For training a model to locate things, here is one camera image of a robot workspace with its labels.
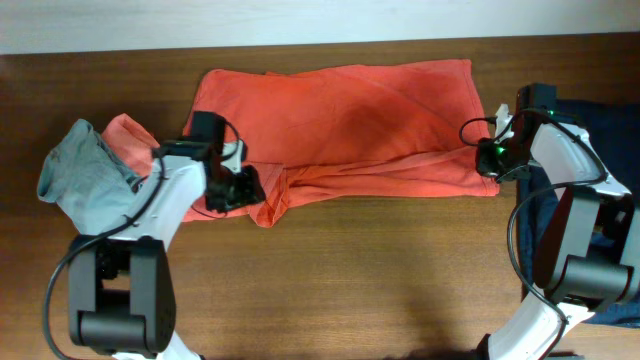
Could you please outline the orange-red t-shirt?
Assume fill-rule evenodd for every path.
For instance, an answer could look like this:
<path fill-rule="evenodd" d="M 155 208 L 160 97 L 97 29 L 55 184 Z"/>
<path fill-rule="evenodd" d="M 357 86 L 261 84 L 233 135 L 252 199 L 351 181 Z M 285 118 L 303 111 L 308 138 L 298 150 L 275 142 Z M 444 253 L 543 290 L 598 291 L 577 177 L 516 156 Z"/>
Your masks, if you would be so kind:
<path fill-rule="evenodd" d="M 248 148 L 273 226 L 287 210 L 342 196 L 491 197 L 473 142 L 488 134 L 467 59 L 349 65 L 293 75 L 213 70 L 193 109 L 225 117 Z"/>

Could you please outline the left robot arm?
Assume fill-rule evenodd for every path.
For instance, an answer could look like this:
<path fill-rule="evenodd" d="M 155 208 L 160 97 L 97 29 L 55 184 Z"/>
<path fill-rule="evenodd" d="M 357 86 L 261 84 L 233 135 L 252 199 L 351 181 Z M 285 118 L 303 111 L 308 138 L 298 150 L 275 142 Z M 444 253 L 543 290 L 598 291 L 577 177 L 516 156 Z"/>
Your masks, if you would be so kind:
<path fill-rule="evenodd" d="M 80 235 L 66 261 L 69 337 L 116 359 L 196 359 L 177 335 L 177 305 L 167 251 L 197 200 L 227 214 L 264 201 L 257 170 L 245 164 L 233 125 L 196 111 L 188 134 L 152 152 L 152 172 L 122 219 Z"/>

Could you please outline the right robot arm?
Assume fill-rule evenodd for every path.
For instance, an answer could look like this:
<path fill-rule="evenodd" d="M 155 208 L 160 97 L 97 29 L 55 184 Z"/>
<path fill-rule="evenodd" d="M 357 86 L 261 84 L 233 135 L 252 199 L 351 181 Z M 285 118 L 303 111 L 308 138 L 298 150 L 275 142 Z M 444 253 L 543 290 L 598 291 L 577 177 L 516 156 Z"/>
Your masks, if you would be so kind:
<path fill-rule="evenodd" d="M 490 118 L 491 138 L 475 142 L 476 170 L 498 183 L 524 180 L 533 166 L 549 186 L 514 207 L 508 223 L 539 196 L 558 199 L 525 277 L 509 229 L 511 265 L 527 294 L 514 316 L 487 334 L 479 359 L 545 359 L 568 331 L 631 301 L 639 291 L 639 205 L 606 167 L 586 123 L 558 107 L 553 85 L 533 83 L 517 94 L 516 109 Z"/>

